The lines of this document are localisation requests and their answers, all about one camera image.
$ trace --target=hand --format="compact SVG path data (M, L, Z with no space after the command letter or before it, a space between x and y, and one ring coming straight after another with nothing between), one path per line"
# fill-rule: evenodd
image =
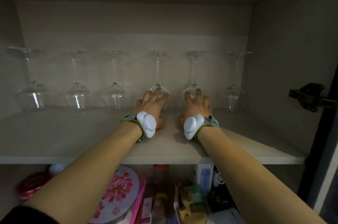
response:
M160 117L159 113L161 111L162 106L169 97L169 94L166 93L159 98L159 93L161 89L162 89L161 87L157 87L151 96L150 96L151 91L146 91L143 94L143 99L137 100L136 105L133 109L133 115L136 115L141 111L146 111L147 114L152 115L156 120L156 130L161 129L164 125L164 119L163 117Z
M180 127L184 126L184 122L188 119L188 117L192 117L197 114L201 114L203 117L212 115L212 108L209 106L209 97L204 96L204 98L202 98L201 89L196 89L195 103L192 102L188 91L186 91L184 99L186 101L186 113L184 116L180 116L179 118Z

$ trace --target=black sleeve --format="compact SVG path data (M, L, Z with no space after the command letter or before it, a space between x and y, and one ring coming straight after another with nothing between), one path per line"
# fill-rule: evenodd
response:
M52 217L27 206L13 208L0 224L43 223L58 224Z

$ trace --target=person's left arm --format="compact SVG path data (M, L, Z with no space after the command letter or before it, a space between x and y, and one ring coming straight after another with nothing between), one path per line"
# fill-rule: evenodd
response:
M151 91L146 91L133 111L133 114L146 111L154 116L156 129L164 124L159 113L168 98L168 94L158 98L160 91L158 88L150 100ZM118 130L77 158L24 205L46 213L61 224L87 223L120 162L142 134L137 122L123 122Z

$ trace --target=upside-down wine glass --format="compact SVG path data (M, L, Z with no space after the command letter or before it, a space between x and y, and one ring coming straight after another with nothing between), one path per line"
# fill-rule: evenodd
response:
M80 53L78 49L63 49L72 57L74 79L75 84L65 92L64 101L65 104L72 111L83 111L88 108L90 103L91 94L90 90L85 86L81 85L77 76L76 69L76 55Z
M244 65L245 55L251 52L228 52L229 55L236 58L236 70L233 84L221 92L223 106L229 113L239 113L243 110L247 98L246 92L238 84L240 65Z
M190 93L190 97L192 99L192 101L195 101L195 96L196 96L196 89L197 89L197 85L196 85L196 68L197 68L197 61L198 61L198 57L202 54L205 53L205 51L191 51L191 53L194 56L194 65L193 65L193 83L190 87L188 87L187 89L183 90L181 92L181 98L184 98L184 95L186 93L186 91L188 91Z
M161 55L163 55L163 53L165 53L165 51L152 51L152 53L155 55L156 57L156 84L151 87L149 90L151 92L154 92L156 90L157 87L161 87L161 92L159 93L159 97L162 97L165 93L169 93L170 95L170 91L168 91L166 88L164 88L160 83L159 83L159 59L161 57Z
M105 89L102 92L102 98L104 99L104 104L110 108L127 108L129 106L130 93L127 89L117 83L116 79L116 69L115 69L115 57L119 51L102 49L103 51L108 51L112 59L112 86Z
M34 51L32 48L23 47L8 47L10 50L19 51L26 59L26 64L29 72L29 83L27 86L15 93L15 99L23 110L40 110L49 105L50 91L43 84L35 80L32 66L29 58Z

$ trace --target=wrist strap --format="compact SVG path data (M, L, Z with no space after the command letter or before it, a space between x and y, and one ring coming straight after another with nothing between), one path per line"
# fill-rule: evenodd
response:
M189 117L184 122L184 135L187 140L195 140L198 141L196 134L202 126L211 125L219 127L218 121L213 116L208 116L204 118L201 114L197 114L193 117Z
M141 138L139 138L137 141L143 141L144 136L151 138L155 134L156 129L156 120L152 115L148 115L147 112L141 111L137 115L128 115L122 118L121 123L125 121L133 121L137 122L143 131L143 135Z

